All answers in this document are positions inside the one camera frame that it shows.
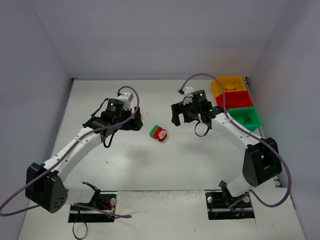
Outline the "green yellow oval lego stack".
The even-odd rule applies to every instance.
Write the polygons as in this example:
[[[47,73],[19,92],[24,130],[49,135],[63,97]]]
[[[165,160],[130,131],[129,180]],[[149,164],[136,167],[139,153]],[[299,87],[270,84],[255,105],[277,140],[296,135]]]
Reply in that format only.
[[[236,84],[228,84],[225,86],[226,91],[236,91],[238,89]]]

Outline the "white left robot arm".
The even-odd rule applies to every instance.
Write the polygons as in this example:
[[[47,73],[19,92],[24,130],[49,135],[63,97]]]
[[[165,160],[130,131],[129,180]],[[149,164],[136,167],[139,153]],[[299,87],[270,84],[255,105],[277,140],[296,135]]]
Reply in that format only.
[[[140,108],[130,107],[130,100],[110,98],[100,116],[91,115],[77,136],[56,156],[42,164],[31,164],[26,172],[25,196],[50,213],[64,205],[83,204],[96,207],[100,202],[100,189],[85,182],[87,188],[65,185],[69,174],[89,152],[100,145],[109,148],[119,130],[139,131],[143,126]]]

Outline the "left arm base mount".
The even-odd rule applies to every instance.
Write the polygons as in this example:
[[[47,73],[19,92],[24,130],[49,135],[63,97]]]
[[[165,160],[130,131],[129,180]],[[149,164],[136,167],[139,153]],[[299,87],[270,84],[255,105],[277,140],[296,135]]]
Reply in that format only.
[[[116,210],[116,192],[101,192],[99,199],[94,203],[81,203],[81,205],[90,206],[95,209],[114,213]],[[71,206],[69,209],[68,223],[113,223],[115,221],[114,216],[109,216],[99,211]]]

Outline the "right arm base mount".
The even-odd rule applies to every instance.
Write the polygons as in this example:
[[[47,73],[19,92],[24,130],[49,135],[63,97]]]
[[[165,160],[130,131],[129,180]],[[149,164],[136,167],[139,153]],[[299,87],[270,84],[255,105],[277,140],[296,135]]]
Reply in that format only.
[[[251,198],[249,196],[246,196],[231,209],[229,209],[229,207],[236,202],[237,198],[231,198],[230,202],[227,203],[221,190],[206,191],[205,199],[208,219],[211,221],[255,218]]]

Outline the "green red flower lego stack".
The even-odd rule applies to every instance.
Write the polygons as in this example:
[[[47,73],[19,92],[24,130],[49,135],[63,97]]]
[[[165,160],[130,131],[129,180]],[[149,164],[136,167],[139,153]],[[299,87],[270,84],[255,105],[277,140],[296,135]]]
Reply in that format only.
[[[167,138],[168,132],[159,125],[155,125],[149,132],[149,136],[158,142],[163,142]]]

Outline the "green lego brick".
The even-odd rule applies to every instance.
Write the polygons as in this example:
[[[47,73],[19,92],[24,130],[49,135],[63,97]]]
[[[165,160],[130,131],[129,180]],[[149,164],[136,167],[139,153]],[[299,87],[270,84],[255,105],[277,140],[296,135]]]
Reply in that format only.
[[[251,125],[253,122],[252,118],[250,116],[245,116],[244,117],[244,124],[245,125]]]

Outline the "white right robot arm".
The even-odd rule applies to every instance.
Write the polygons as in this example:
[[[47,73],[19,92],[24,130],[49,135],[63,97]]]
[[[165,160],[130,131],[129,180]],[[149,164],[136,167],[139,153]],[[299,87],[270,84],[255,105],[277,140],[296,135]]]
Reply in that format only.
[[[219,132],[243,153],[240,174],[229,183],[219,185],[228,196],[239,197],[282,172],[281,161],[275,154],[278,146],[273,138],[263,139],[248,132],[221,106],[213,106],[204,90],[195,91],[187,86],[180,93],[183,100],[171,105],[171,121],[175,126],[181,124],[180,115],[185,123],[205,124],[208,131]]]

